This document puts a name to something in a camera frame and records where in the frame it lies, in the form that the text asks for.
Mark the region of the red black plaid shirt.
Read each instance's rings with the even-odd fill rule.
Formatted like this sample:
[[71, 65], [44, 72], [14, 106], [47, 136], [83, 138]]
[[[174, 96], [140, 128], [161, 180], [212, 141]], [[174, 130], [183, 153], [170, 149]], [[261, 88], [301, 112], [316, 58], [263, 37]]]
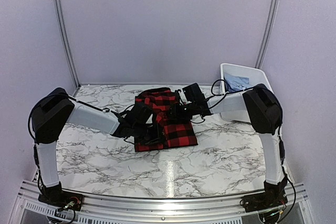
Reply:
[[150, 129], [153, 130], [149, 141], [139, 137], [134, 139], [136, 152], [155, 151], [169, 148], [197, 145], [193, 126], [190, 121], [180, 123], [170, 120], [166, 113], [172, 105], [178, 104], [178, 98], [170, 88], [145, 90], [135, 97], [136, 103], [144, 103], [153, 110]]

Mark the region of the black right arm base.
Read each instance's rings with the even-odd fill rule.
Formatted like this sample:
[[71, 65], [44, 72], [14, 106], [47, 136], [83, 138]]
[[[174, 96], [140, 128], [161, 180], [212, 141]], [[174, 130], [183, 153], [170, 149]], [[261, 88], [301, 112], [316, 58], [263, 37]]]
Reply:
[[264, 181], [264, 192], [243, 196], [240, 205], [246, 212], [286, 205], [288, 202], [285, 193], [287, 183], [288, 179], [286, 177], [276, 185]]

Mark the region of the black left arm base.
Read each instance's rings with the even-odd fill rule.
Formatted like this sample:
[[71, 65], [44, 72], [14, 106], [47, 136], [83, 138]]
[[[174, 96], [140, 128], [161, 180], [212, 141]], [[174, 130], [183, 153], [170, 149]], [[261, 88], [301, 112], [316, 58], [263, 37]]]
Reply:
[[40, 202], [52, 205], [62, 210], [68, 208], [75, 211], [80, 211], [83, 203], [83, 195], [64, 191], [61, 183], [53, 187], [40, 186], [40, 195], [38, 200]]

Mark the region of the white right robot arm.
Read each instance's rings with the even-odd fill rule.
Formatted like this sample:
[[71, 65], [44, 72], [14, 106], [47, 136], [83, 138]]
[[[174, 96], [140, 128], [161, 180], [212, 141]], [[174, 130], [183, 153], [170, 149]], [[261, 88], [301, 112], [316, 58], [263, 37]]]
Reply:
[[262, 83], [234, 93], [212, 94], [210, 97], [205, 97], [197, 83], [182, 90], [186, 102], [177, 101], [169, 108], [166, 115], [170, 120], [187, 122], [195, 115], [204, 118], [213, 114], [247, 112], [247, 122], [259, 134], [263, 146], [265, 182], [277, 185], [283, 181], [286, 176], [283, 168], [285, 148], [281, 139], [283, 110], [271, 90]]

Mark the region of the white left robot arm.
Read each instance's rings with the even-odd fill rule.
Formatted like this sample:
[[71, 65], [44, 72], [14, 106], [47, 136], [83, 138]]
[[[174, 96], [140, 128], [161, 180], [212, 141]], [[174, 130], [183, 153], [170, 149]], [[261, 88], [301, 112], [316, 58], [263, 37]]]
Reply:
[[28, 116], [28, 132], [35, 144], [36, 165], [45, 196], [54, 205], [66, 202], [66, 193], [59, 189], [56, 145], [66, 124], [85, 126], [124, 140], [133, 137], [141, 144], [154, 144], [164, 139], [155, 122], [154, 111], [137, 102], [118, 113], [100, 109], [69, 96], [65, 89], [56, 88], [40, 99]]

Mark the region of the light blue shirt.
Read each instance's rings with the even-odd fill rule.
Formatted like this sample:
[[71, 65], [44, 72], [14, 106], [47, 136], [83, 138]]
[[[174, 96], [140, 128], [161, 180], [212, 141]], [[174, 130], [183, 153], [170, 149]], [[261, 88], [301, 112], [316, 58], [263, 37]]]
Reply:
[[225, 89], [230, 93], [245, 90], [251, 87], [249, 78], [247, 77], [233, 76], [231, 74], [225, 73], [224, 79]]

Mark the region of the white plastic laundry bin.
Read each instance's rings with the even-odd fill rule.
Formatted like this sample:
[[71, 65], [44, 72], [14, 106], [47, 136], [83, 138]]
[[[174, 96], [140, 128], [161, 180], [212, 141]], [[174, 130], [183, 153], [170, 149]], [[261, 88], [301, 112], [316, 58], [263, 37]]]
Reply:
[[[245, 67], [241, 65], [234, 65], [230, 63], [222, 63], [220, 65], [220, 75], [223, 82], [221, 82], [221, 93], [226, 93], [225, 89], [225, 79], [224, 74], [231, 74], [233, 76], [247, 77], [249, 78], [249, 82], [251, 87], [254, 87], [258, 84], [264, 84], [269, 90], [271, 90], [271, 85], [268, 81], [266, 74], [256, 68]], [[224, 106], [226, 111], [221, 113], [221, 117], [225, 121], [240, 121], [249, 123], [249, 115], [246, 110], [246, 106], [244, 103], [244, 99], [242, 93], [245, 90], [237, 91], [230, 93], [224, 99]]]

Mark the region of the right aluminium corner post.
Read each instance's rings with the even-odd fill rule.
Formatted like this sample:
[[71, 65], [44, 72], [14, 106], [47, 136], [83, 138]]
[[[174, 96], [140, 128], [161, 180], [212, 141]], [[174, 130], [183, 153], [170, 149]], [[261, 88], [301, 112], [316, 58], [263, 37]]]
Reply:
[[255, 64], [255, 68], [257, 69], [262, 68], [263, 62], [265, 60], [270, 35], [274, 27], [276, 15], [277, 15], [278, 5], [279, 5], [279, 0], [270, 0], [267, 21], [266, 21], [262, 41], [260, 44], [260, 48], [259, 48], [259, 52], [258, 52], [256, 64]]

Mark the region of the aluminium corner post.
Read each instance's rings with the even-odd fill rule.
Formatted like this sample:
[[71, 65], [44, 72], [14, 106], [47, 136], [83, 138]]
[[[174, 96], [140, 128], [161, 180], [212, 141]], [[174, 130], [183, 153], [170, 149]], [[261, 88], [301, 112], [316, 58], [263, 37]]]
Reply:
[[270, 35], [274, 27], [276, 15], [277, 15], [278, 5], [279, 5], [279, 0], [270, 0], [267, 21], [266, 21], [262, 41], [260, 44], [260, 48], [259, 48], [259, 52], [258, 52], [256, 64], [255, 64], [255, 68], [257, 69], [262, 68], [263, 62], [265, 60]]
[[60, 31], [60, 38], [61, 38], [61, 42], [62, 42], [64, 51], [65, 51], [65, 57], [66, 57], [66, 61], [68, 64], [70, 76], [71, 76], [75, 89], [78, 90], [81, 87], [81, 85], [80, 85], [80, 81], [78, 78], [75, 62], [72, 56], [70, 42], [69, 42], [68, 35], [67, 35], [67, 29], [66, 29], [61, 0], [54, 0], [54, 4], [55, 4], [55, 10], [56, 10], [57, 23], [58, 23], [59, 31]]

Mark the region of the aluminium front frame rail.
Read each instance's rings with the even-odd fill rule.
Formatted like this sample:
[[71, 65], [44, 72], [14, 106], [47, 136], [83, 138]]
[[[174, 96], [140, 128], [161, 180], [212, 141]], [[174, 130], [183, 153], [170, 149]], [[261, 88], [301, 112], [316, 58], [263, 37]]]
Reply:
[[317, 223], [303, 184], [288, 186], [288, 202], [246, 212], [244, 193], [201, 198], [132, 198], [82, 193], [73, 223]]

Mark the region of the left aluminium corner post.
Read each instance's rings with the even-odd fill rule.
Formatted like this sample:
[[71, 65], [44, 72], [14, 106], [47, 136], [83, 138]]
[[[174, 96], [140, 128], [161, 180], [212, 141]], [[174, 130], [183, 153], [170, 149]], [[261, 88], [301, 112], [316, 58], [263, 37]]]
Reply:
[[57, 23], [58, 23], [59, 31], [60, 31], [60, 38], [61, 38], [61, 42], [62, 42], [64, 51], [65, 51], [65, 57], [66, 57], [66, 61], [68, 64], [70, 76], [71, 76], [75, 89], [78, 90], [81, 87], [81, 85], [80, 85], [80, 81], [78, 78], [75, 62], [72, 56], [70, 42], [69, 42], [68, 35], [67, 35], [67, 29], [66, 29], [61, 0], [54, 0], [54, 4], [55, 4], [55, 10], [56, 10]]

